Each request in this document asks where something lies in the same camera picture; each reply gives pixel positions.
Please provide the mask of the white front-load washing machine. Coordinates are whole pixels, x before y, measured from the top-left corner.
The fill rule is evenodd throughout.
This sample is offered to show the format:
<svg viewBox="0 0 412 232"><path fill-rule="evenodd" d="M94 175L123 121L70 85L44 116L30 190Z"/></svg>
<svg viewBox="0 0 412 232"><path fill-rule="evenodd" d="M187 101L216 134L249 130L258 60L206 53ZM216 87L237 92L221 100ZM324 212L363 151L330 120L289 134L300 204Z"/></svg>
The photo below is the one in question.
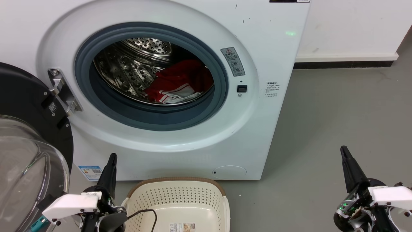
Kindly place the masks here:
<svg viewBox="0 0 412 232"><path fill-rule="evenodd" d="M29 72L49 89L47 70L62 71L83 107L68 116L74 168L103 170L110 154L117 154L118 181L174 176L215 179L213 170L225 165L245 168L242 180L259 180L310 6L311 2L269 0L0 0L0 62ZM94 33L128 22L178 28L218 55L229 89L217 113L190 128L151 131L119 123L86 99L74 73L78 50ZM187 59L201 61L173 45L171 66ZM228 47L236 49L246 75L232 75L220 51ZM264 96L269 81L280 83L277 97ZM237 93L237 85L247 85L247 92Z"/></svg>

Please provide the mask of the washing machine door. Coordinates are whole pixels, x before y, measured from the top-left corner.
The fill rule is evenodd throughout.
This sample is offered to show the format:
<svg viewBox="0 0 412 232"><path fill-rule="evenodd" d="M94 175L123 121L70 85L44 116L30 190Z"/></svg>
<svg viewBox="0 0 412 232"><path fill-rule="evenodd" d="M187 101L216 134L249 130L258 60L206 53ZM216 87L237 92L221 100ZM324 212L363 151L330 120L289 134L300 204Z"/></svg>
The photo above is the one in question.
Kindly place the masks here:
<svg viewBox="0 0 412 232"><path fill-rule="evenodd" d="M71 125L57 97L34 75L0 62L0 232L30 230L68 192L72 162Z"/></svg>

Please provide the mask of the printed text label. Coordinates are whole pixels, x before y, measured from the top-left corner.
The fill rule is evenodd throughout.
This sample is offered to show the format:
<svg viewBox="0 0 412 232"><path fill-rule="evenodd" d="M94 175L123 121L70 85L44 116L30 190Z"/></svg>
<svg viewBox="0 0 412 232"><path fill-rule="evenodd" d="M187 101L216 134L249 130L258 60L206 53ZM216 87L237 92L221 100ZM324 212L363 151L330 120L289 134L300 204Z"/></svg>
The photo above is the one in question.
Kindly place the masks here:
<svg viewBox="0 0 412 232"><path fill-rule="evenodd" d="M266 82L266 87L264 91L265 97L277 97L280 93L281 85L275 81Z"/></svg>

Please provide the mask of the blue energy label sticker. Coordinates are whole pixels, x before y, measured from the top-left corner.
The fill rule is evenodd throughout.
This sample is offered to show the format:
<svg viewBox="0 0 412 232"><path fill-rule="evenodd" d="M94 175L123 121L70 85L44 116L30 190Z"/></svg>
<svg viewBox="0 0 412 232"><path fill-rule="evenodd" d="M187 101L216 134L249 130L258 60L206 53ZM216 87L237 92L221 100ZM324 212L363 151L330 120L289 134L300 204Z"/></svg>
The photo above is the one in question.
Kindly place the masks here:
<svg viewBox="0 0 412 232"><path fill-rule="evenodd" d="M78 168L89 181L98 181L102 174L100 166L78 166Z"/></svg>

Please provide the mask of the grey warning sticker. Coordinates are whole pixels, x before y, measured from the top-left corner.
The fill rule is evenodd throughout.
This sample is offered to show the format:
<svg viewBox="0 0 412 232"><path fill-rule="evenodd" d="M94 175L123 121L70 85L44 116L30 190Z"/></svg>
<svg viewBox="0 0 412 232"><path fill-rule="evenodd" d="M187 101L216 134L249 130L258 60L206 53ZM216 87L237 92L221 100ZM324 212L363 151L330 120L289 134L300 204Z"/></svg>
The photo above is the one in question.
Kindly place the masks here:
<svg viewBox="0 0 412 232"><path fill-rule="evenodd" d="M222 48L220 51L225 57L225 60L228 62L231 73L234 77L246 75L241 59L234 47Z"/></svg>

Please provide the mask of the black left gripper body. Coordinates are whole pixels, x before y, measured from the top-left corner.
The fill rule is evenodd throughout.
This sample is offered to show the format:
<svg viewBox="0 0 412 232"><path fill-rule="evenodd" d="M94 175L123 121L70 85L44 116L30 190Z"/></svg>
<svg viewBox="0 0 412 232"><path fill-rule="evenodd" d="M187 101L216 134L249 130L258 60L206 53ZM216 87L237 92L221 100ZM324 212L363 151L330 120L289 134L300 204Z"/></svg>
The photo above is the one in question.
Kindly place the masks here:
<svg viewBox="0 0 412 232"><path fill-rule="evenodd" d="M81 232L124 232L127 213L124 207L114 205L115 190L89 187L82 195L97 197L90 209L81 209Z"/></svg>

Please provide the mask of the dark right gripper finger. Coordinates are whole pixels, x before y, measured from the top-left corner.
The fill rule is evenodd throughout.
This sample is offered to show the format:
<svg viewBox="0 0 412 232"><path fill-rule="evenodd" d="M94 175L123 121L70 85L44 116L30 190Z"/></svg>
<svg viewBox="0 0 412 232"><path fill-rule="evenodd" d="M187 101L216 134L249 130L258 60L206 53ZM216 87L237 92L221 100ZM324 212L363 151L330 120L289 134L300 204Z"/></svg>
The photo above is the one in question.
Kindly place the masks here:
<svg viewBox="0 0 412 232"><path fill-rule="evenodd" d="M342 157L342 168L344 173L344 180L346 186L346 192L351 193L360 189L364 191L370 186L370 182L359 166L356 159L352 156L347 146L340 147L340 153Z"/></svg>

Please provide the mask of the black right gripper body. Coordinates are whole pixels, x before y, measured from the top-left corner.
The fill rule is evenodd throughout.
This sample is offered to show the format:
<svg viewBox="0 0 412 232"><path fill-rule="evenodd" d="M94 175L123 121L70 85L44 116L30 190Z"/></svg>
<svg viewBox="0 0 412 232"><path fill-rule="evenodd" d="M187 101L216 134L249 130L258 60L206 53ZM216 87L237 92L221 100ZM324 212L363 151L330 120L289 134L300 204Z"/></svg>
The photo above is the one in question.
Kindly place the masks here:
<svg viewBox="0 0 412 232"><path fill-rule="evenodd" d="M337 207L333 216L336 227L342 232L377 232L371 201L368 189L356 187Z"/></svg>

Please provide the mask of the silver metal door hinge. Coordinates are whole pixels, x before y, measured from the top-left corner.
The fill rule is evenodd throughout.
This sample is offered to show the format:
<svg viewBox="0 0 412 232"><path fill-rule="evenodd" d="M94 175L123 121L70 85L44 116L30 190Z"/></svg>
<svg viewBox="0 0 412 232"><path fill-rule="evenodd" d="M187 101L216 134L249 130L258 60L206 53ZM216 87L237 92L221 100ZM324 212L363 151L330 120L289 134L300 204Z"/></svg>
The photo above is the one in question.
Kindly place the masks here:
<svg viewBox="0 0 412 232"><path fill-rule="evenodd" d="M72 92L72 89L62 71L58 68L52 68L47 70L47 74L50 82L52 83L50 91L57 97L63 107L63 110L66 112L66 115L71 116L75 112L82 112L83 107L78 101L78 98Z"/></svg>

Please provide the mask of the red and white garment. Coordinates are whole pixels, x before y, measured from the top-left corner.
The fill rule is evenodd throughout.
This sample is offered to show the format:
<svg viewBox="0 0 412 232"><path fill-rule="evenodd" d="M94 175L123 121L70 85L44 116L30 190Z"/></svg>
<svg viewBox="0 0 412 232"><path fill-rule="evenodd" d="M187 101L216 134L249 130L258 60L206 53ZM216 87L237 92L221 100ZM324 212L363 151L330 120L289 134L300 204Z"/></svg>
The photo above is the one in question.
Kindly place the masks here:
<svg viewBox="0 0 412 232"><path fill-rule="evenodd" d="M142 94L159 104L189 102L207 93L214 84L209 69L195 59L178 62L155 75L154 81Z"/></svg>

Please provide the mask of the grey rubber door gasket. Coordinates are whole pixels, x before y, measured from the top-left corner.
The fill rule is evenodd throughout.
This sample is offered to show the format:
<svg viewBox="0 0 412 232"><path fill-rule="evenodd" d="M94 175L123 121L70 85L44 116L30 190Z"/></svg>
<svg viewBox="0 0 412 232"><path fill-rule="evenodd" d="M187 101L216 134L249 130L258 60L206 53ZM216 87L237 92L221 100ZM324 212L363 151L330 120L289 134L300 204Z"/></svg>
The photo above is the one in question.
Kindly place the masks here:
<svg viewBox="0 0 412 232"><path fill-rule="evenodd" d="M163 107L138 103L116 93L91 62L108 45L133 36L158 36L193 53L205 62L216 81L211 93L182 106ZM124 125L150 131L182 130L208 120L223 106L229 89L225 66L207 44L178 28L149 22L111 25L91 35L78 50L74 73L82 94L100 112Z"/></svg>

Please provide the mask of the cream perforated laundry basket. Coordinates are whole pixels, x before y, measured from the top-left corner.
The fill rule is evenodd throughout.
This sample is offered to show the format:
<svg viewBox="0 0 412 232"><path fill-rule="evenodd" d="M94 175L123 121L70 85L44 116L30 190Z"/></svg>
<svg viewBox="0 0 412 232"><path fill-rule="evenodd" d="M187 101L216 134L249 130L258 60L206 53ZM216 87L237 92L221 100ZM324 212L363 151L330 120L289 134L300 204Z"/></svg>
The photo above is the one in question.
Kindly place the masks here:
<svg viewBox="0 0 412 232"><path fill-rule="evenodd" d="M230 207L214 180L154 178L138 183L122 203L125 232L169 232L171 223L195 223L196 232L230 232Z"/></svg>

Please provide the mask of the stainless steel washing machine drum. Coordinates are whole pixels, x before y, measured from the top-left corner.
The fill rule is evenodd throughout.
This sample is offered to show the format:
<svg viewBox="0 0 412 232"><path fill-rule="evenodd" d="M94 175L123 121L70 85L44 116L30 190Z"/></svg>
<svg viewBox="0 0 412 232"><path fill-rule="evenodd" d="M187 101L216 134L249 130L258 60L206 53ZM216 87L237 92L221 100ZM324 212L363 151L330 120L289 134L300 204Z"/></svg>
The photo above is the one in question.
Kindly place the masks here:
<svg viewBox="0 0 412 232"><path fill-rule="evenodd" d="M175 46L156 38L128 38L102 49L94 66L103 81L123 96L155 104L144 92L156 79L156 72L171 66Z"/></svg>

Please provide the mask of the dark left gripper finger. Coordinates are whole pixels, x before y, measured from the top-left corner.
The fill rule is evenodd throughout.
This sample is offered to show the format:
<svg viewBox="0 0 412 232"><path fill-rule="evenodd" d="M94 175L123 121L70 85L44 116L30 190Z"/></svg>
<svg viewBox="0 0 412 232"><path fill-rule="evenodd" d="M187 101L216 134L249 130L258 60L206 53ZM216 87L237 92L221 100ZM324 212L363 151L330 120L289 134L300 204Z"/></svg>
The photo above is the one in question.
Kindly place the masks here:
<svg viewBox="0 0 412 232"><path fill-rule="evenodd" d="M117 154L110 154L108 162L97 183L97 191L107 197L115 198L117 176Z"/></svg>

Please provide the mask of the printed paper product label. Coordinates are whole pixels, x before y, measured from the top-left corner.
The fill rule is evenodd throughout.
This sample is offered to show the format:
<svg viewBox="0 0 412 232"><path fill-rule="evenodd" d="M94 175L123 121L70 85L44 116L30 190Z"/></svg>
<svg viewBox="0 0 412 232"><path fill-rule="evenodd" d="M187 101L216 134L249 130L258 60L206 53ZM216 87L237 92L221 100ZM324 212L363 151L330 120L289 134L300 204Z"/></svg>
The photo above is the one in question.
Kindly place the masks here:
<svg viewBox="0 0 412 232"><path fill-rule="evenodd" d="M171 223L169 232L196 232L195 223Z"/></svg>

